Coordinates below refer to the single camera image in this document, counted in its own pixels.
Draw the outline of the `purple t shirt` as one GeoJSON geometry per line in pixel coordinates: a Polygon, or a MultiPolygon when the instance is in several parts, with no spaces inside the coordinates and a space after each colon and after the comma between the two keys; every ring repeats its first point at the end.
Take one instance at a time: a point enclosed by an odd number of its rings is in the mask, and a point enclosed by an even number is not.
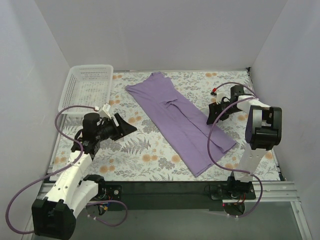
{"type": "Polygon", "coordinates": [[[207,125],[207,116],[161,72],[152,73],[143,82],[127,85],[125,89],[195,177],[236,145],[218,126],[207,125]]]}

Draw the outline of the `white plastic mesh basket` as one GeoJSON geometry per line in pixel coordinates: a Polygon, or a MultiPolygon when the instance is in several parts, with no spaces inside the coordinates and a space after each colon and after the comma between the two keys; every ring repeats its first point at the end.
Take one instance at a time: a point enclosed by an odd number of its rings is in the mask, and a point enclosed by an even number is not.
{"type": "Polygon", "coordinates": [[[109,64],[76,65],[70,68],[58,111],[69,106],[101,107],[110,100],[114,68],[109,64]]]}

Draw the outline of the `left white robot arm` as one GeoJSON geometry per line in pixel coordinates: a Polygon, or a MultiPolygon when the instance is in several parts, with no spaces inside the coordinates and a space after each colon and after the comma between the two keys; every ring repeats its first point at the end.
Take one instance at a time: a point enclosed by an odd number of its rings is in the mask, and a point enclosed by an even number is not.
{"type": "Polygon", "coordinates": [[[73,138],[69,155],[70,167],[63,170],[53,187],[32,206],[34,233],[38,236],[69,240],[76,228],[77,217],[91,200],[107,205],[116,202],[108,196],[104,177],[85,175],[105,140],[119,140],[137,131],[118,113],[113,117],[102,117],[99,113],[87,113],[82,128],[73,138]]]}

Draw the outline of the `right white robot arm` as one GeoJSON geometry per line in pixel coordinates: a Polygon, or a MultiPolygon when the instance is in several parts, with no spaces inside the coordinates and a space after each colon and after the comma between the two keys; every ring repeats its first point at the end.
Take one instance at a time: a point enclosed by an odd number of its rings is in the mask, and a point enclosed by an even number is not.
{"type": "Polygon", "coordinates": [[[265,154],[279,145],[282,139],[282,116],[280,107],[260,102],[253,90],[245,92],[247,86],[232,82],[230,96],[218,93],[215,87],[211,95],[216,101],[209,104],[207,125],[214,126],[218,121],[227,120],[234,113],[248,115],[244,139],[244,153],[237,169],[232,169],[227,181],[218,184],[211,193],[220,199],[254,199],[253,173],[265,154]]]}

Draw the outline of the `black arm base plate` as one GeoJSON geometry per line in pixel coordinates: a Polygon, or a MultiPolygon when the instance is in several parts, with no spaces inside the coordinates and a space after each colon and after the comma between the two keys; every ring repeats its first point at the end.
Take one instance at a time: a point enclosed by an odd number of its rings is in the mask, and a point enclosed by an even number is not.
{"type": "Polygon", "coordinates": [[[246,192],[231,188],[226,181],[114,181],[102,184],[90,206],[123,210],[191,210],[223,211],[236,203],[236,211],[244,212],[244,203],[255,200],[253,187],[246,192]]]}

